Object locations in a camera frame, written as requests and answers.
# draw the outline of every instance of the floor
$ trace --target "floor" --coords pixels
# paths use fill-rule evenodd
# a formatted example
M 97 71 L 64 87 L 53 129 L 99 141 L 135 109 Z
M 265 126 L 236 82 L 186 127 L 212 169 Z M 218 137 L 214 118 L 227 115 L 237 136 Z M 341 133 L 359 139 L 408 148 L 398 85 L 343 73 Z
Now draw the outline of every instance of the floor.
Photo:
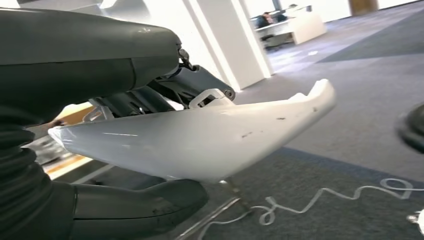
M 415 2 L 328 23 L 328 33 L 270 52 L 275 75 L 239 93 L 236 103 L 287 99 L 329 79 L 337 107 L 287 147 L 424 181 L 424 157 L 400 143 L 397 116 L 424 102 L 424 54 L 317 63 L 424 9 Z

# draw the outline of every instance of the blue carpet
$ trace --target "blue carpet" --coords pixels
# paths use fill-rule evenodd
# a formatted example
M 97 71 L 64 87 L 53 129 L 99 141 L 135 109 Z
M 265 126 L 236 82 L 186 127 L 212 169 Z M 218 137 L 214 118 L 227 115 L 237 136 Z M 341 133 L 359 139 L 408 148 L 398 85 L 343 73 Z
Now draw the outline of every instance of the blue carpet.
M 319 63 L 424 53 L 424 11 L 336 52 Z

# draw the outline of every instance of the wooden surface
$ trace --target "wooden surface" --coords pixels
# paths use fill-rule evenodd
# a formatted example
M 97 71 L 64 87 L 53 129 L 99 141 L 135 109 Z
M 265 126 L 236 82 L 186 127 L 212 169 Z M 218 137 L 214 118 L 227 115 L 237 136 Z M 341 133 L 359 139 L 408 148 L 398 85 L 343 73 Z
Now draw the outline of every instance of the wooden surface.
M 78 124 L 83 120 L 83 117 L 93 109 L 94 106 L 89 102 L 71 104 L 66 106 L 56 119 L 64 121 L 67 125 Z
M 81 167 L 82 165 L 90 162 L 92 159 L 81 156 L 72 155 L 66 159 L 51 164 L 43 165 L 44 172 L 50 176 L 51 180 L 54 180 L 62 175 L 69 173 L 70 171 Z
M 377 11 L 377 0 L 349 0 L 350 11 L 353 16 L 363 15 Z

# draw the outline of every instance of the window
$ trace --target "window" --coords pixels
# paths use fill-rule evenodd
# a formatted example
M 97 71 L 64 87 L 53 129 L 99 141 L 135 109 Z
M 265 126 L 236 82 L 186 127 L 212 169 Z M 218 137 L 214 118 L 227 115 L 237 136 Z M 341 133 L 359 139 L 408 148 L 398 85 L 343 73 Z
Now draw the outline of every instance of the window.
M 244 0 L 250 18 L 276 10 L 273 0 Z

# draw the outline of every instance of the white pillar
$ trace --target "white pillar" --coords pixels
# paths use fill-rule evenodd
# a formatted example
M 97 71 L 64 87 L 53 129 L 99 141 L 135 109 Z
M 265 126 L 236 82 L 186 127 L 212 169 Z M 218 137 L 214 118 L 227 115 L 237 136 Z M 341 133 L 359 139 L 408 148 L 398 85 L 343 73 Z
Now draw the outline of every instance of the white pillar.
M 271 77 L 272 68 L 243 0 L 183 0 L 212 58 L 237 91 Z

